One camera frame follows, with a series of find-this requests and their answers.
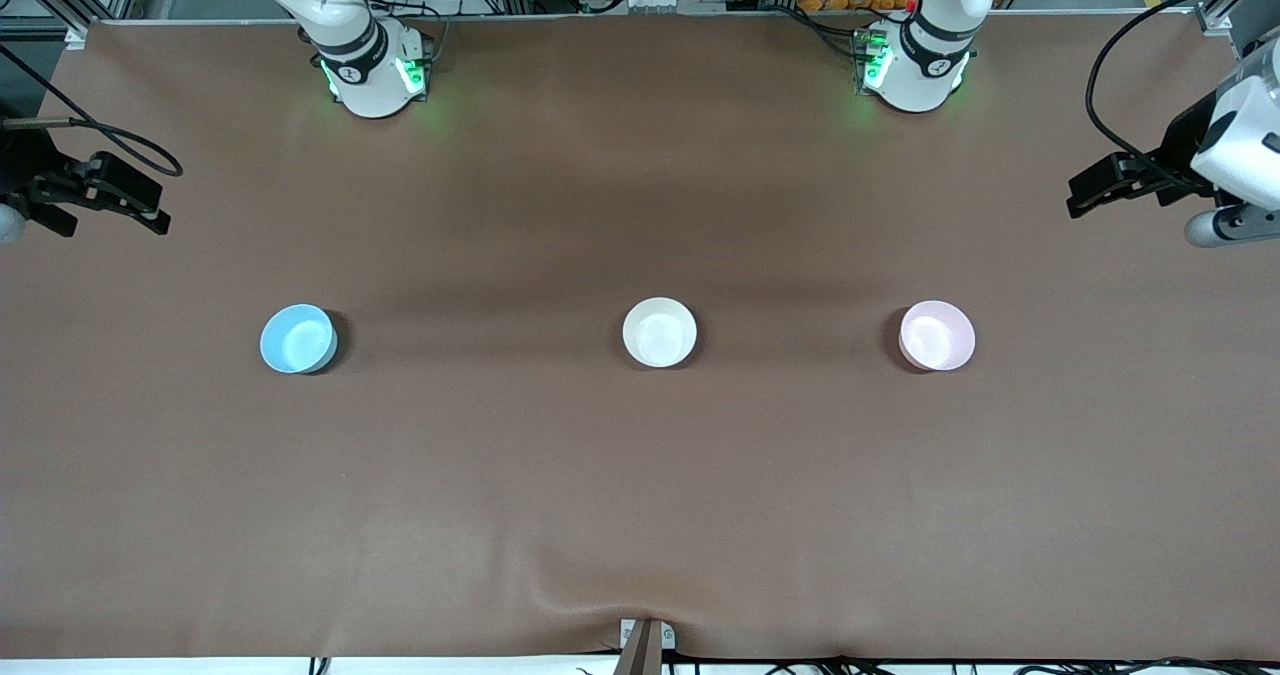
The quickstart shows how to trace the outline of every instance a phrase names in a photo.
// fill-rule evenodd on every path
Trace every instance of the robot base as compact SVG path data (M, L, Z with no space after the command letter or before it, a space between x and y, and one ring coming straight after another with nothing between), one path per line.
M361 118L388 118L412 101L425 101L431 78L431 40L399 20L379 18L378 22L387 28L387 55L364 83L343 82L325 68L334 102L342 102Z
M899 110L927 113L946 102L947 96L960 87L969 56L965 55L943 77L925 77L920 67L901 53L901 28L900 23L887 20L869 28L868 42L858 47L869 55L859 64L859 90L874 92Z

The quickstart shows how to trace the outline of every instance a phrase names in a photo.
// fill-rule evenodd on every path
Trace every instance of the white bowl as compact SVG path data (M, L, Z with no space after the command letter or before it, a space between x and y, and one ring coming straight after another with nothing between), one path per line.
M338 352L338 333L324 310L291 305L266 321L257 347L273 370L289 375L315 373Z
M973 323L951 302L925 300L902 316L897 345L922 370L955 370L973 357L978 336Z
M696 341L694 314L669 297L641 301L622 320L622 345L631 357L650 368L678 365Z

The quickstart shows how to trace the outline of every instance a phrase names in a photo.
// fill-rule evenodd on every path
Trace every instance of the metal bracket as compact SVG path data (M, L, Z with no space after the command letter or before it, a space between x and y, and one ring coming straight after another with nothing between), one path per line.
M658 621L662 628L662 649L676 649L676 629L666 622ZM631 638L631 630L635 630L635 620L623 620L622 625L618 628L618 647L627 647L627 639Z
M1231 17L1210 14L1203 3L1196 4L1196 19L1199 20L1201 32L1204 33L1206 37L1231 36Z
M622 655L613 675L662 675L662 651L667 635L676 647L676 630L657 620L622 621Z
M63 45L67 50L84 50L84 33L77 29L68 29L67 35L63 36Z

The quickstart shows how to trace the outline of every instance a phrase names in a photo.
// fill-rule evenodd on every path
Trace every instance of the table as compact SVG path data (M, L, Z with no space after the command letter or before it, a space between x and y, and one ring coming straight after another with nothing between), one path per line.
M95 28L56 81L188 175L166 237L0 255L0 655L572 652L652 615L700 656L1280 658L1280 250L1064 205L1121 22L992 18L919 117L777 18L465 23L381 122L292 28ZM1162 15L1098 108L1151 146L1230 65ZM622 354L654 295L699 318L685 369ZM893 352L924 298L973 318L964 371ZM328 375L259 360L297 301L348 324Z

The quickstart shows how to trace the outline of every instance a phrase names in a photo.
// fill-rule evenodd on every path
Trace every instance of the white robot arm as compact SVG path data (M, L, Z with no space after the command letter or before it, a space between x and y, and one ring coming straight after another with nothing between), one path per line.
M385 118L426 92L422 35L375 18L362 0L275 0L320 51L329 88L362 118Z
M1240 60L1222 81L1192 169L1239 202L1187 223L1198 247L1280 237L1280 59L1276 40Z
M872 26L884 45L863 65L863 83L884 102L908 113L942 105L960 86L969 45L993 0L920 0L901 20Z
M1071 178L1071 218L1151 193L1160 205L1198 195L1216 207L1187 223L1192 245L1280 238L1277 49L1277 40L1257 47L1215 92L1174 118L1160 147L1143 154L1158 169L1132 152L1115 152Z

